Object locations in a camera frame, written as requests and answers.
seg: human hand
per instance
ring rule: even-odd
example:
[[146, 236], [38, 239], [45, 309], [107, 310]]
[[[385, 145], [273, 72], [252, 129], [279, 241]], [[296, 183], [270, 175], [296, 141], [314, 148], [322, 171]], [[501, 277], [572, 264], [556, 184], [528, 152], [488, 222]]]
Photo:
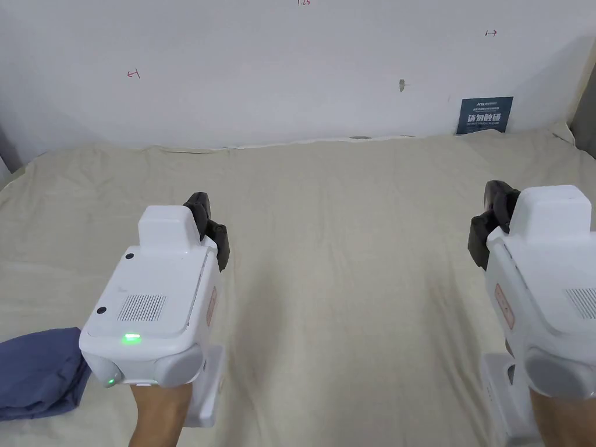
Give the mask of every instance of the human hand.
[[129, 447], [174, 447], [186, 420], [193, 384], [174, 388], [131, 385], [138, 418]]
[[532, 389], [530, 398], [546, 447], [596, 446], [596, 399], [548, 398]]

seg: red label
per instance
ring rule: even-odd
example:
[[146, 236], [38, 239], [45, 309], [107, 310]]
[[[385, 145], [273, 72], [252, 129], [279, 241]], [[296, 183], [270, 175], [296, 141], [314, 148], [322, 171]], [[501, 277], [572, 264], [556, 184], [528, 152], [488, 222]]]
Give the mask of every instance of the red label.
[[215, 287], [213, 288], [213, 293], [211, 294], [211, 301], [209, 302], [209, 308], [207, 309], [207, 327], [211, 325], [211, 317], [213, 316], [213, 311], [215, 310], [215, 301], [218, 300], [218, 293], [215, 291]]
[[509, 301], [505, 297], [503, 290], [499, 284], [496, 285], [495, 288], [495, 298], [496, 302], [499, 303], [499, 307], [501, 308], [501, 312], [503, 312], [503, 316], [509, 325], [509, 329], [513, 329], [516, 324], [516, 316], [513, 315], [513, 311], [511, 310], [511, 306], [509, 305]]

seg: bed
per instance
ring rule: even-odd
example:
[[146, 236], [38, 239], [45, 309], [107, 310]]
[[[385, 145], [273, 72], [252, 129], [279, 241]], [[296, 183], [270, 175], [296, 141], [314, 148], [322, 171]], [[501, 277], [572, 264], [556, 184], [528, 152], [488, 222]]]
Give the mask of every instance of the bed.
[[[596, 200], [564, 125], [47, 153], [0, 192], [0, 340], [81, 327], [145, 207], [207, 191], [231, 239], [212, 336], [229, 358], [216, 426], [180, 446], [486, 446], [477, 363], [504, 340], [467, 237], [491, 179]], [[78, 409], [2, 423], [1, 444], [125, 445], [135, 420], [130, 391], [92, 377]]]

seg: blue sign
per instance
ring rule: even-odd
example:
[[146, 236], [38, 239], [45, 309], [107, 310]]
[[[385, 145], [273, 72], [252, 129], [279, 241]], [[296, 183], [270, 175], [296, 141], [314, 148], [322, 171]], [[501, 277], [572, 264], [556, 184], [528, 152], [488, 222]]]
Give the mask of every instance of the blue sign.
[[461, 100], [457, 135], [496, 129], [505, 132], [513, 97]]

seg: white handheld device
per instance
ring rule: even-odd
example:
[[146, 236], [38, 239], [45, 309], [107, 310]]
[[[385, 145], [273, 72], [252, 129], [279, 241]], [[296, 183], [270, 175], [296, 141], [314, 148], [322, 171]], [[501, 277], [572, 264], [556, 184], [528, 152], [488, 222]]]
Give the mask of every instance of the white handheld device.
[[193, 383], [185, 426], [211, 427], [224, 370], [210, 333], [229, 258], [227, 229], [210, 220], [209, 199], [149, 206], [139, 245], [123, 254], [81, 331], [79, 346], [105, 386]]
[[596, 392], [596, 233], [574, 186], [489, 182], [468, 249], [513, 356], [485, 354], [480, 375], [505, 446], [542, 445], [529, 389], [589, 399]]

